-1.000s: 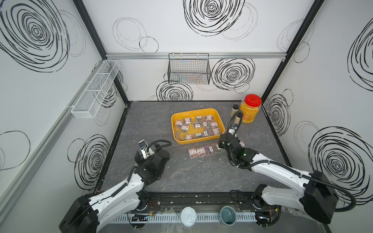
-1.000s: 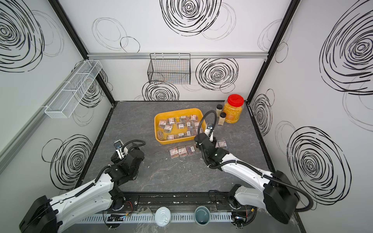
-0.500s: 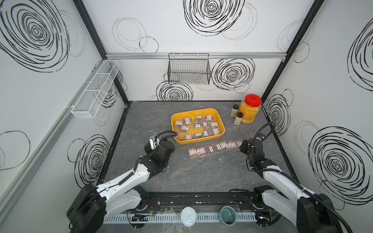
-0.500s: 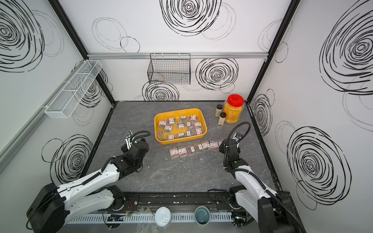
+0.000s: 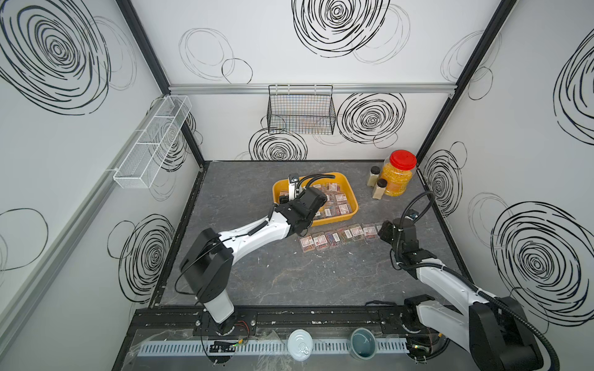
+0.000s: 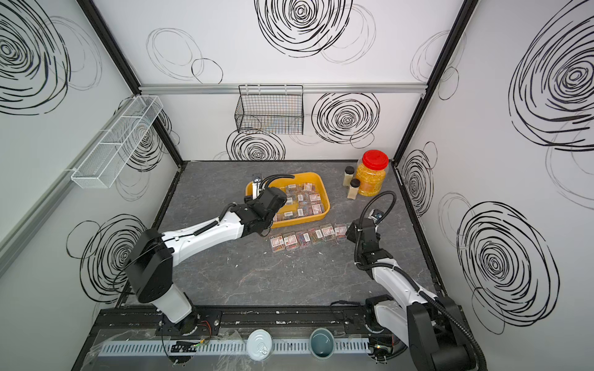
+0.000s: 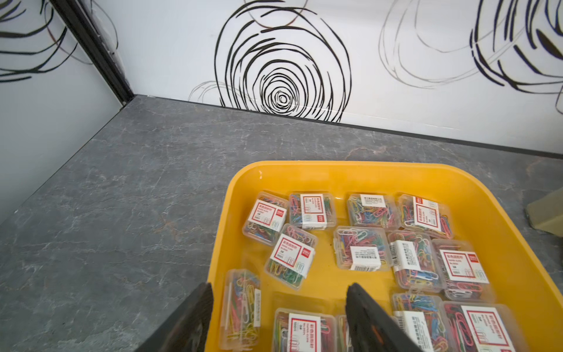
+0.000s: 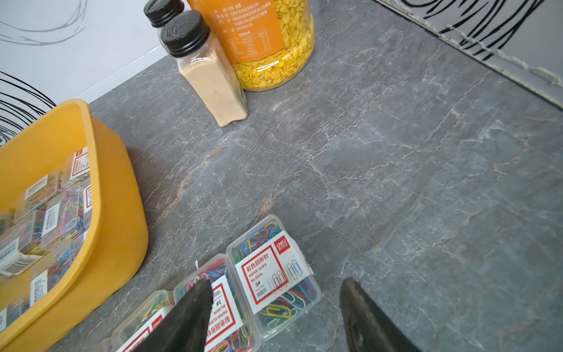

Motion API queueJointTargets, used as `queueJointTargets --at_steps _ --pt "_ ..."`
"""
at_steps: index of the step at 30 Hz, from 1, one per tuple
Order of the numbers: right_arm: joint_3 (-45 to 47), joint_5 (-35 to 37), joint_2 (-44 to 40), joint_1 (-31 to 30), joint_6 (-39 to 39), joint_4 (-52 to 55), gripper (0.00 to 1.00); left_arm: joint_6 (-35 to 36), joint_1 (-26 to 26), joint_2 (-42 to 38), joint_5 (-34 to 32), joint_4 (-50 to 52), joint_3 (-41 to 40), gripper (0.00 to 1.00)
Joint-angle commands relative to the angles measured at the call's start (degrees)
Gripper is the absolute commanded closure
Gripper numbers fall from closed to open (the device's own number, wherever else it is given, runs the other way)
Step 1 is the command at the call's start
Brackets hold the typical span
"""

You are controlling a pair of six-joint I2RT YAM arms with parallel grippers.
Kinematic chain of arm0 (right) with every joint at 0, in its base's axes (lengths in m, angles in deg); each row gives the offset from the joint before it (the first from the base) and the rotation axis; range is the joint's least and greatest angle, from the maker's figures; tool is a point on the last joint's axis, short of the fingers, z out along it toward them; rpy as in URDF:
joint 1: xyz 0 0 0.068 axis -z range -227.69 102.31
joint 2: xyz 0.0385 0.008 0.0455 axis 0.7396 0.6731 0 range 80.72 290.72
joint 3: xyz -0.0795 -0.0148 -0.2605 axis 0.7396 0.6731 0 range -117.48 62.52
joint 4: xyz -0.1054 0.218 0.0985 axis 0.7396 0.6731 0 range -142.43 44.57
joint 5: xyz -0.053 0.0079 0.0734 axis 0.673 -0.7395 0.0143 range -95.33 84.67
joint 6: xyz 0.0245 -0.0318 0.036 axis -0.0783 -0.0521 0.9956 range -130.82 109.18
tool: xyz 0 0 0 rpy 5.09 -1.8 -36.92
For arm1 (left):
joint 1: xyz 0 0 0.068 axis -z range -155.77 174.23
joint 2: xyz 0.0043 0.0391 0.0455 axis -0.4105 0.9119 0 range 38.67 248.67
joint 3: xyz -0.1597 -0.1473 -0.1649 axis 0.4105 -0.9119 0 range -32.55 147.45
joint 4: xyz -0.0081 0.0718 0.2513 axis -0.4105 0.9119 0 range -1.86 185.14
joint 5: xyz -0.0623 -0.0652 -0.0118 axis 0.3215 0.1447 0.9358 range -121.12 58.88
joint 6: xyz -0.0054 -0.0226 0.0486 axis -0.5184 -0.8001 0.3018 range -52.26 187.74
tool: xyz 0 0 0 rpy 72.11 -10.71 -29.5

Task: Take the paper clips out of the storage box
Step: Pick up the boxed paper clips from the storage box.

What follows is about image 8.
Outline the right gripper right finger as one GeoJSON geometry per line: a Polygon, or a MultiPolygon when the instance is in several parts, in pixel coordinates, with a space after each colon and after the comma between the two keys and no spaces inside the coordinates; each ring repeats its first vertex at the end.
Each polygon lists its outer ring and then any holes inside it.
{"type": "Polygon", "coordinates": [[[342,281],[340,309],[350,351],[420,352],[351,277],[342,281]]]}

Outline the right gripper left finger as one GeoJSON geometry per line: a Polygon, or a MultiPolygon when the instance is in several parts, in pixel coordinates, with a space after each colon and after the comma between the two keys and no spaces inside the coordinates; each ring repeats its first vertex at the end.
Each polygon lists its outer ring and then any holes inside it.
{"type": "Polygon", "coordinates": [[[203,352],[213,305],[213,290],[207,279],[199,280],[156,330],[140,343],[135,352],[203,352]]]}

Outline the clear paper clip box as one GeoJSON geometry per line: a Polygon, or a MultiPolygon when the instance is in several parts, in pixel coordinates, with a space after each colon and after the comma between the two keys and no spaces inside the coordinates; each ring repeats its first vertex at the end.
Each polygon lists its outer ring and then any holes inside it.
{"type": "Polygon", "coordinates": [[[151,293],[112,333],[111,341],[116,351],[133,351],[164,320],[173,306],[170,291],[151,293]]]}
{"type": "Polygon", "coordinates": [[[206,351],[257,351],[260,337],[235,284],[235,270],[227,255],[219,254],[180,281],[173,290],[179,302],[196,282],[208,280],[213,289],[206,351]]]}
{"type": "Polygon", "coordinates": [[[266,341],[322,299],[314,272],[278,216],[269,214],[227,247],[235,281],[266,341]]]}

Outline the yellow plastic storage tray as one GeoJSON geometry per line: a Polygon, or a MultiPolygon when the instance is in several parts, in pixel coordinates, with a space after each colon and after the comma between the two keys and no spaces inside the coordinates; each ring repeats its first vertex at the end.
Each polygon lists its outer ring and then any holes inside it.
{"type": "Polygon", "coordinates": [[[3,351],[47,351],[139,270],[148,229],[139,186],[120,136],[73,99],[58,105],[1,148],[1,209],[89,151],[93,214],[86,240],[64,277],[1,333],[3,351]]]}

